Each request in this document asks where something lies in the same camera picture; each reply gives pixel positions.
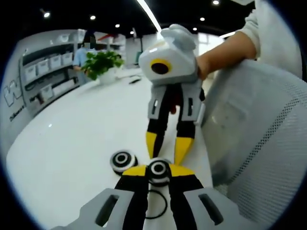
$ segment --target green plant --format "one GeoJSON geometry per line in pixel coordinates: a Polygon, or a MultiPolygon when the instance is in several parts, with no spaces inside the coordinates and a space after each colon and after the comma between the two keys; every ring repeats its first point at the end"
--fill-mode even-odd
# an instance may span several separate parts
{"type": "Polygon", "coordinates": [[[96,80],[99,75],[104,74],[112,67],[120,67],[124,61],[114,51],[98,52],[97,54],[87,53],[87,61],[81,68],[87,72],[87,76],[96,80]]]}

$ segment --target white flower pot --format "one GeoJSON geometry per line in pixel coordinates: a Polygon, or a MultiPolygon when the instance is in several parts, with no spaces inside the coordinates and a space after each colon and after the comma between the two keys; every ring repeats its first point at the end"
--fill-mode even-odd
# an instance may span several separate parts
{"type": "Polygon", "coordinates": [[[117,80],[117,72],[119,68],[110,68],[106,73],[98,77],[100,84],[107,85],[115,82],[117,80]]]}

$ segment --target person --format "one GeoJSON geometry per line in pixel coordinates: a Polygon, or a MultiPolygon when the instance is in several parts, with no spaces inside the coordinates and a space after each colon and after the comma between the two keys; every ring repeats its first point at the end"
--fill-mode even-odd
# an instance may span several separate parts
{"type": "MultiPolygon", "coordinates": [[[[244,27],[219,46],[197,57],[199,77],[207,76],[244,59],[260,62],[293,73],[306,81],[306,66],[299,45],[278,12],[265,0],[255,0],[255,10],[244,27]]],[[[176,104],[171,113],[176,113],[176,104]]]]}
{"type": "Polygon", "coordinates": [[[90,79],[86,76],[87,72],[83,72],[81,70],[82,66],[84,66],[87,57],[86,54],[88,52],[97,54],[97,50],[95,49],[96,45],[96,37],[94,33],[87,31],[84,35],[84,39],[82,42],[81,47],[76,51],[73,59],[73,69],[80,72],[81,74],[79,75],[80,80],[82,81],[81,84],[87,83],[90,79]]]}

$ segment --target black rubber ring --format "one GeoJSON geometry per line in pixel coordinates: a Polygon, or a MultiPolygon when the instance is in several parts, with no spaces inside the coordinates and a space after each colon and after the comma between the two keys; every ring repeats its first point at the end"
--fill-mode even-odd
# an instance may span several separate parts
{"type": "Polygon", "coordinates": [[[157,193],[157,194],[159,194],[159,195],[163,198],[163,200],[164,200],[164,202],[165,202],[165,208],[164,208],[164,210],[163,210],[159,215],[157,215],[157,216],[155,216],[155,217],[145,217],[145,219],[157,219],[157,218],[163,216],[164,213],[166,213],[167,206],[168,206],[168,205],[167,205],[167,200],[166,200],[165,196],[164,196],[161,192],[159,192],[159,191],[157,191],[157,190],[151,189],[151,190],[149,190],[148,192],[149,192],[149,193],[152,192],[152,193],[157,193]]]}

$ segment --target person's arm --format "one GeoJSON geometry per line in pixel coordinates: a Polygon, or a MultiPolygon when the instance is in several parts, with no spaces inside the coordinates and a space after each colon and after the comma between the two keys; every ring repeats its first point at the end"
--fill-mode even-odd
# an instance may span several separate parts
{"type": "Polygon", "coordinates": [[[77,50],[75,56],[73,57],[73,62],[72,62],[73,69],[76,71],[81,71],[80,65],[81,65],[80,55],[79,55],[79,50],[77,50]]]}
{"type": "Polygon", "coordinates": [[[260,43],[255,11],[245,21],[245,26],[233,36],[214,49],[197,57],[200,77],[203,80],[206,79],[208,74],[216,70],[230,67],[244,59],[255,59],[259,54],[260,43]]]}

